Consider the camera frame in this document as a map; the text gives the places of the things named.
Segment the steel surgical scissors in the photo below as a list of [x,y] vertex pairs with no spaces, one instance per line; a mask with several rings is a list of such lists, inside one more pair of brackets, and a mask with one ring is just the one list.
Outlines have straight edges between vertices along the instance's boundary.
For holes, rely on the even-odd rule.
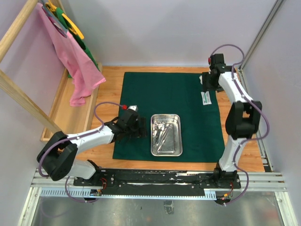
[[153,128],[152,146],[155,147],[156,152],[159,153],[163,147],[163,144],[166,142],[169,131],[172,129],[172,124],[167,123],[166,121],[156,122]]

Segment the blue suture packet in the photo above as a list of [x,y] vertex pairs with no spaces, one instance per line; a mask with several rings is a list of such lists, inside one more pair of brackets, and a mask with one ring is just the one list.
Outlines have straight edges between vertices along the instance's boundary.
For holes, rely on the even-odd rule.
[[201,96],[202,96],[202,103],[203,105],[211,105],[211,97],[210,97],[210,92],[201,92]]

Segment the steel instrument tray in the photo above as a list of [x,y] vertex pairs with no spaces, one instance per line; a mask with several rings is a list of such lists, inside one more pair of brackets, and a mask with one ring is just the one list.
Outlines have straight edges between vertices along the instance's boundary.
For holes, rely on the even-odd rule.
[[[156,122],[163,122],[172,124],[172,129],[169,131],[167,135],[166,142],[163,144],[162,149],[159,153],[156,152],[153,144],[153,131],[154,124]],[[179,115],[177,114],[154,114],[150,120],[151,123],[151,154],[155,157],[178,157],[183,153],[182,147],[182,133],[181,133],[181,120]],[[173,153],[173,131],[176,133],[176,151]]]

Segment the dark green surgical cloth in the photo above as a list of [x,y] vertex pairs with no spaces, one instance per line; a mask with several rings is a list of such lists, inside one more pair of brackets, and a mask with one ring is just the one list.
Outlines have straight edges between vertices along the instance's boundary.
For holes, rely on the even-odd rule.
[[[216,94],[211,105],[203,105],[197,73],[124,74],[120,103],[138,106],[146,118],[147,137],[125,138],[114,145],[113,158],[135,161],[217,162],[225,144]],[[151,117],[177,114],[181,120],[183,153],[179,157],[151,154]]]

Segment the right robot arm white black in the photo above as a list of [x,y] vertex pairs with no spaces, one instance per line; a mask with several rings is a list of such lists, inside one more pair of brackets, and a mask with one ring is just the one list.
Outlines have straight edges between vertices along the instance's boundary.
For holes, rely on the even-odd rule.
[[247,141],[258,131],[262,104],[247,94],[235,69],[225,64],[223,54],[212,54],[208,63],[209,72],[202,74],[203,90],[224,91],[231,103],[225,122],[228,140],[211,180],[218,188],[239,187],[237,163]]

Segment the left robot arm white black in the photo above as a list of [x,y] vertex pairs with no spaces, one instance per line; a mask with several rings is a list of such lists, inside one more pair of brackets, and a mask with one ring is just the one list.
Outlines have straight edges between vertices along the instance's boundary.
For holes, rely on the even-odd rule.
[[92,160],[77,160],[76,156],[126,137],[141,138],[146,135],[146,119],[139,115],[136,106],[130,106],[120,117],[96,129],[69,135],[56,132],[37,156],[39,173],[53,181],[75,177],[86,186],[99,186],[104,181],[100,167]]

